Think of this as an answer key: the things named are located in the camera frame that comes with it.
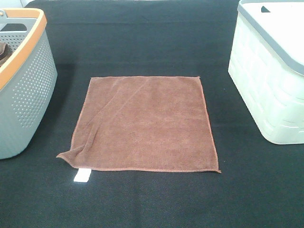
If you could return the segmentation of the brown microfibre towel white tag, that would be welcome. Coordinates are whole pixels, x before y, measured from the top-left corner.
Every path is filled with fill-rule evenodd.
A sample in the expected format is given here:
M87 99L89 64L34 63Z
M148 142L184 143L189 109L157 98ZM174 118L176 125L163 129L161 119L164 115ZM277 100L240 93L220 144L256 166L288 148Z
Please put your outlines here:
M200 78L91 78L58 158L78 170L220 172Z

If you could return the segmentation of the white plastic basket grey rim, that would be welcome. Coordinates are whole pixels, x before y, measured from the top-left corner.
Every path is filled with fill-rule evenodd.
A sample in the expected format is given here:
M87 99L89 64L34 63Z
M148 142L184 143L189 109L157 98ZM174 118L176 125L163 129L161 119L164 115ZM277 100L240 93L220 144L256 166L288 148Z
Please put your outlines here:
M228 73L265 139L304 142L304 3L241 0Z

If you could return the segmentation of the grey perforated basket orange rim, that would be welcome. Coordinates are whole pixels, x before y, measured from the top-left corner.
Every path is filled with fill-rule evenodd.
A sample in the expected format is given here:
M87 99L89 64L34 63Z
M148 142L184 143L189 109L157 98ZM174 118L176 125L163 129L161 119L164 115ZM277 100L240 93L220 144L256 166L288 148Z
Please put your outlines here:
M46 24L41 9L0 10L0 42L11 53L0 67L1 159L26 149L54 91L57 70Z

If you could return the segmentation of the black table cloth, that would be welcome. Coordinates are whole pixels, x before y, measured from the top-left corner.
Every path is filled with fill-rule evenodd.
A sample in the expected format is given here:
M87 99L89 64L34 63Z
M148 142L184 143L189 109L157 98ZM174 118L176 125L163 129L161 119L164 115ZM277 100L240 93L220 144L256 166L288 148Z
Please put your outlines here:
M36 0L57 66L27 149L0 162L3 228L301 228L304 147L263 138L230 76L236 0ZM199 76L221 173L91 173L69 149L90 78Z

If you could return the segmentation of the brown towels inside basket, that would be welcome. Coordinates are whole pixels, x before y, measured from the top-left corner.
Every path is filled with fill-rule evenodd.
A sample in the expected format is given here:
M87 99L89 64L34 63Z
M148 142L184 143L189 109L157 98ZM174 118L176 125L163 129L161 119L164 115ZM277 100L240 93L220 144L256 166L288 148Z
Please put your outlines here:
M10 57L10 48L7 43L0 43L0 66L2 66Z

